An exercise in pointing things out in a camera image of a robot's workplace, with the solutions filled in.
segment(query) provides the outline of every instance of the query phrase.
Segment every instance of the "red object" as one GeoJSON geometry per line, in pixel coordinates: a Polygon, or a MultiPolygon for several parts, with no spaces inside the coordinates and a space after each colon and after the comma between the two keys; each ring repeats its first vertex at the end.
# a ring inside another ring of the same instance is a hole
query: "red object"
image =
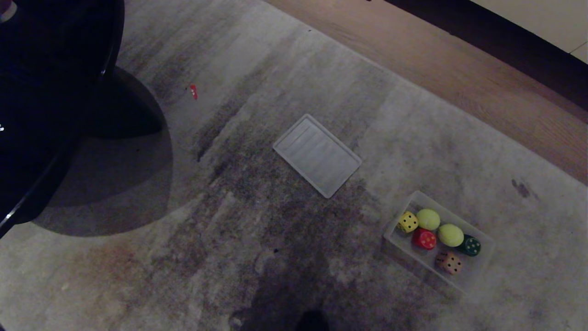
{"type": "Polygon", "coordinates": [[[437,237],[431,231],[419,227],[412,235],[412,243],[426,250],[431,250],[437,245],[437,237]]]}
{"type": "Polygon", "coordinates": [[[192,96],[194,100],[198,100],[198,92],[196,92],[196,85],[190,85],[190,90],[192,90],[192,96]]]}

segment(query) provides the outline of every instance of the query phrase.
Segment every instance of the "white tray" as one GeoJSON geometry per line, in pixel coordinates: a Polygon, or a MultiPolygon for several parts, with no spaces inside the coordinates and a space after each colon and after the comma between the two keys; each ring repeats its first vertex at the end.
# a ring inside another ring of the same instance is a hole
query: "white tray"
{"type": "Polygon", "coordinates": [[[288,129],[273,149],[325,198],[332,197],[362,163],[309,114],[288,129]]]}

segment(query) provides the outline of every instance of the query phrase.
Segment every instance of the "red die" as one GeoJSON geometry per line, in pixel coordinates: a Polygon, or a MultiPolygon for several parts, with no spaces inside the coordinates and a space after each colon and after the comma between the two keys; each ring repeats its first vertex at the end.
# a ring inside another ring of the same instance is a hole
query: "red die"
{"type": "Polygon", "coordinates": [[[431,231],[419,227],[412,235],[412,243],[426,250],[431,250],[437,245],[437,238],[431,231]]]}

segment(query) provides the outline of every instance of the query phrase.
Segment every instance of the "gray rug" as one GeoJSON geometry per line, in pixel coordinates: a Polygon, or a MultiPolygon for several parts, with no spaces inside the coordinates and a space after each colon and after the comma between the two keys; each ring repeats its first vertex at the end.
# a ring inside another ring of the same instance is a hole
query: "gray rug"
{"type": "Polygon", "coordinates": [[[588,325],[586,187],[429,92],[255,0],[129,1],[119,65],[169,129],[86,141],[0,241],[7,330],[588,325]],[[328,200],[272,150],[305,113],[363,160],[328,200]],[[415,190],[497,241],[470,297],[383,243],[415,190]]]}

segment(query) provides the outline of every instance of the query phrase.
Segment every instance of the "wooden floor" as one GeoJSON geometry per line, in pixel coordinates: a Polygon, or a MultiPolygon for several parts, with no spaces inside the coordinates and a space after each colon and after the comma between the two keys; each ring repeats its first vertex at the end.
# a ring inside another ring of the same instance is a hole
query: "wooden floor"
{"type": "Polygon", "coordinates": [[[588,112],[384,0],[265,0],[588,184],[588,112]]]}

